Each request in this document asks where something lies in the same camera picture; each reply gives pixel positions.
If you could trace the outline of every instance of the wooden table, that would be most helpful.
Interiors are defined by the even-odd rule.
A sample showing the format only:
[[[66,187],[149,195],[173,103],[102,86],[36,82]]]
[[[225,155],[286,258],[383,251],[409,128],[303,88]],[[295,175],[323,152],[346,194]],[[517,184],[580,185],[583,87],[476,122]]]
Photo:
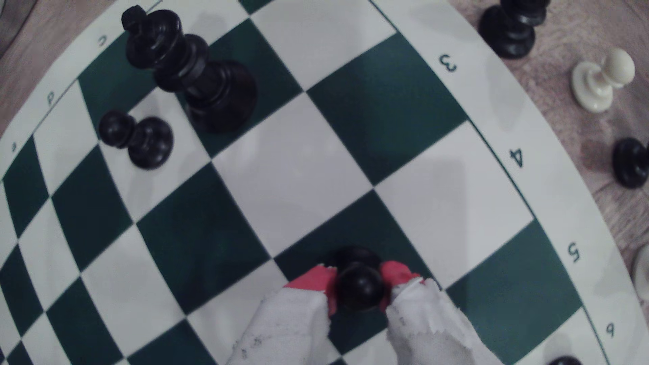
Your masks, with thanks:
[[[0,135],[49,66],[114,0],[39,0],[0,58]],[[494,0],[450,0],[477,22]],[[616,92],[610,111],[591,114],[570,91],[570,72],[581,60],[601,61],[621,47],[636,63],[636,78]],[[537,28],[529,57],[506,61],[552,126],[608,224],[630,269],[638,248],[649,242],[649,186],[620,187],[613,178],[616,140],[649,141],[649,2],[646,0],[553,0]],[[649,303],[643,303],[649,323]]]

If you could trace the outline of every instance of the green square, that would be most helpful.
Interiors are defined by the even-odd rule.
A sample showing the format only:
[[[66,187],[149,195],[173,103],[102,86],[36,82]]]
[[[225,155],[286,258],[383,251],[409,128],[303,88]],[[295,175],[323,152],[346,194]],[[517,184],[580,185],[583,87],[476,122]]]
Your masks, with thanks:
[[[122,359],[81,278],[47,310],[47,317],[72,364],[113,365]]]
[[[522,359],[582,306],[537,221],[447,292],[505,365]]]
[[[374,185],[468,119],[399,33],[308,94]]]
[[[126,59],[128,38],[129,34],[124,32],[79,75],[95,131],[106,112],[112,109],[128,112],[156,88],[151,71],[137,69]]]
[[[216,365],[186,320],[129,357],[130,365]]]
[[[43,313],[43,307],[38,301],[18,245],[0,270],[0,288],[18,333],[22,336]]]
[[[138,228],[185,313],[269,260],[212,164],[153,208]]]
[[[261,9],[272,0],[239,0],[245,11],[252,15],[255,11]]]
[[[397,260],[413,272],[433,276],[374,190],[279,254],[275,262],[291,281],[347,245],[369,248],[385,261]],[[341,308],[332,316],[329,338],[345,354],[386,324],[385,314],[378,309],[352,314]]]
[[[27,354],[27,349],[25,349],[23,342],[20,342],[16,347],[14,347],[6,358],[6,361],[9,365],[34,365]]]
[[[244,64],[257,82],[257,105],[238,130],[210,134],[197,131],[211,157],[216,156],[249,129],[302,92],[297,81],[250,19],[239,24],[210,46],[210,59],[235,60]],[[185,105],[184,98],[178,97]]]
[[[11,219],[20,237],[49,196],[33,136],[6,171],[4,182]]]
[[[132,224],[99,146],[61,184],[52,202],[81,271]]]

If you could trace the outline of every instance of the white square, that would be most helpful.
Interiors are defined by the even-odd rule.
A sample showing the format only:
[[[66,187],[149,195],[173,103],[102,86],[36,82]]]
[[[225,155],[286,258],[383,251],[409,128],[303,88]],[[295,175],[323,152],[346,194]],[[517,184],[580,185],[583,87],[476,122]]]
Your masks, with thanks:
[[[25,345],[34,365],[68,365],[70,363],[45,314],[42,314],[25,333],[23,345]]]
[[[0,268],[16,245],[16,230],[6,201],[5,183],[0,182]]]
[[[397,354],[387,340],[387,329],[349,351],[343,359],[347,365],[395,365]]]
[[[75,81],[34,133],[36,153],[50,195],[97,145],[97,134]]]
[[[149,116],[166,121],[173,131],[169,159],[155,170],[133,164],[126,150],[99,143],[117,190],[133,221],[139,221],[167,195],[210,161],[175,94],[153,90],[129,114],[138,122]]]
[[[252,20],[303,90],[395,33],[367,0],[274,0]]]
[[[188,316],[190,325],[218,364],[225,364],[263,297],[287,281],[273,260],[244,277]]]
[[[376,192],[444,288],[532,221],[469,122],[381,182]]]
[[[81,277],[108,332],[126,357],[184,318],[135,225]]]
[[[29,223],[18,245],[36,295],[47,310],[79,277],[51,199]]]
[[[20,334],[14,323],[14,319],[9,312],[9,306],[6,304],[5,295],[0,290],[0,350],[7,356],[11,353],[18,342]]]
[[[583,308],[577,310],[561,327],[520,359],[516,365],[550,364],[562,356],[573,356],[582,364],[606,364],[602,349]]]
[[[218,154],[214,164],[271,256],[372,188],[306,94]]]
[[[164,0],[164,8],[178,14],[185,34],[201,36],[207,44],[248,18],[238,0]]]

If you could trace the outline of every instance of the captured chess piece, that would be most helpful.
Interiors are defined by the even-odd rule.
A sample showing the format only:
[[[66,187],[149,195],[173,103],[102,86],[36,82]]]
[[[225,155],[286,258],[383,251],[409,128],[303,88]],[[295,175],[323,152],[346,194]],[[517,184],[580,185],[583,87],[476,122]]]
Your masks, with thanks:
[[[572,356],[562,356],[548,365],[582,365],[582,362]]]
[[[502,58],[527,56],[542,24],[550,0],[500,0],[482,14],[478,32],[493,51]]]
[[[572,71],[572,93],[586,110],[601,113],[611,107],[613,89],[627,85],[635,76],[635,64],[619,48],[610,50],[604,65],[580,62]]]
[[[167,122],[148,117],[136,123],[135,118],[118,110],[101,117],[99,137],[109,146],[128,148],[133,164],[145,170],[159,168],[173,148],[173,133]]]
[[[383,299],[385,286],[379,272],[381,258],[363,247],[340,249],[327,262],[338,268],[336,300],[353,311],[375,308]]]
[[[640,188],[649,177],[648,148],[635,138],[618,141],[613,148],[613,172],[625,188]]]
[[[638,297],[649,301],[649,244],[640,248],[633,264],[633,285]]]
[[[209,61],[201,37],[183,34],[178,15],[140,6],[122,14],[130,33],[126,55],[136,68],[153,69],[156,84],[167,92],[184,92],[187,113],[198,130],[230,132],[244,124],[257,102],[257,86],[247,68],[234,61]]]

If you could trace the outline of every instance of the black chess piece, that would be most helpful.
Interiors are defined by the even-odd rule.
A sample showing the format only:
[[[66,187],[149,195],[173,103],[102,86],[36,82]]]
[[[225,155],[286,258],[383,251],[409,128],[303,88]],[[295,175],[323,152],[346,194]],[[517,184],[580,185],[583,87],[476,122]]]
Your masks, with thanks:
[[[629,189],[640,188],[649,177],[649,147],[635,138],[618,141],[613,149],[613,172],[617,181]]]
[[[338,304],[353,311],[375,308],[385,294],[380,265],[381,258],[363,247],[350,246],[336,251],[327,266],[338,269]]]
[[[562,356],[552,361],[549,365],[582,365],[582,362],[572,356]]]
[[[118,110],[107,112],[99,121],[99,137],[112,147],[128,148],[130,160],[139,168],[159,168],[171,154],[173,133],[164,120],[135,118]]]
[[[243,125],[257,102],[257,86],[247,68],[235,61],[210,61],[201,37],[183,34],[178,15],[140,6],[122,14],[128,31],[126,55],[136,68],[153,69],[156,84],[184,92],[187,113],[198,130],[219,133]]]
[[[550,0],[500,0],[482,14],[478,32],[502,58],[522,58],[536,41],[534,27],[542,24]]]

